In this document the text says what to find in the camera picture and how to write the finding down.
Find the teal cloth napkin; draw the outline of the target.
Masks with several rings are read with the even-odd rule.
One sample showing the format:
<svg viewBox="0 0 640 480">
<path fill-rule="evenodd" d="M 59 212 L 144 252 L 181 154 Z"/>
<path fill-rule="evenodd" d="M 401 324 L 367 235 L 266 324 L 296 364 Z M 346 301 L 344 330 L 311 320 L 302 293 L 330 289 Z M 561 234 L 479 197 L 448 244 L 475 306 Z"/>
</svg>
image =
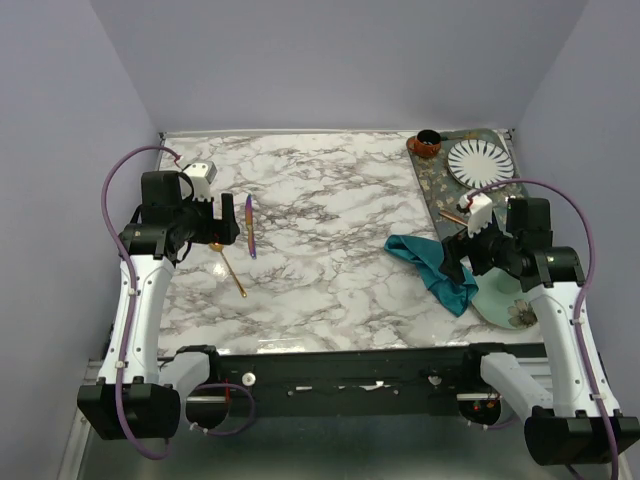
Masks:
<svg viewBox="0 0 640 480">
<path fill-rule="evenodd" d="M 384 244 L 384 250 L 414 265 L 427 290 L 456 317 L 467 311 L 479 291 L 476 280 L 466 267 L 462 268 L 464 277 L 461 284 L 456 284 L 439 270 L 444 260 L 440 242 L 416 236 L 391 235 Z"/>
</svg>

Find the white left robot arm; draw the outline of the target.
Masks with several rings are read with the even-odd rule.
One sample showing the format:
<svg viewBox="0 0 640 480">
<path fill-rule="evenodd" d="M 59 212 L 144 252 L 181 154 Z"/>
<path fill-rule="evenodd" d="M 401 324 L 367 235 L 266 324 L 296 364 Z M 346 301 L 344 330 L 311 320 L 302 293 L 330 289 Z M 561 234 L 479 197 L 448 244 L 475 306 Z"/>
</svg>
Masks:
<svg viewBox="0 0 640 480">
<path fill-rule="evenodd" d="M 77 395 L 78 408 L 104 440 L 168 440 L 187 396 L 209 395 L 221 385 L 213 346 L 181 347 L 165 366 L 157 358 L 177 264 L 194 244 L 231 245 L 239 234 L 232 194 L 222 194 L 219 204 L 211 195 L 215 176 L 215 166 L 202 162 L 141 178 L 141 204 L 118 236 L 120 298 L 111 340 L 95 384 Z"/>
</svg>

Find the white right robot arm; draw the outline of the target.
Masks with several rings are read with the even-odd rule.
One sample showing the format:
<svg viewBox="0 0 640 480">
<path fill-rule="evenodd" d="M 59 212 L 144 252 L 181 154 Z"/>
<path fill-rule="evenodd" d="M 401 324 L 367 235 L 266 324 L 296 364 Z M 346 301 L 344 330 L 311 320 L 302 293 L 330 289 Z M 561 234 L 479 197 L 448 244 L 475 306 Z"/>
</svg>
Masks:
<svg viewBox="0 0 640 480">
<path fill-rule="evenodd" d="M 586 278 L 576 251 L 552 244 L 549 202 L 509 199 L 504 228 L 484 194 L 462 196 L 457 208 L 466 227 L 443 240 L 441 272 L 461 283 L 467 259 L 476 276 L 499 269 L 518 280 L 540 326 L 551 378 L 545 387 L 495 347 L 461 365 L 462 384 L 500 395 L 523 422 L 537 464 L 617 466 L 639 439 L 639 421 L 621 412 L 609 387 L 588 321 Z"/>
</svg>

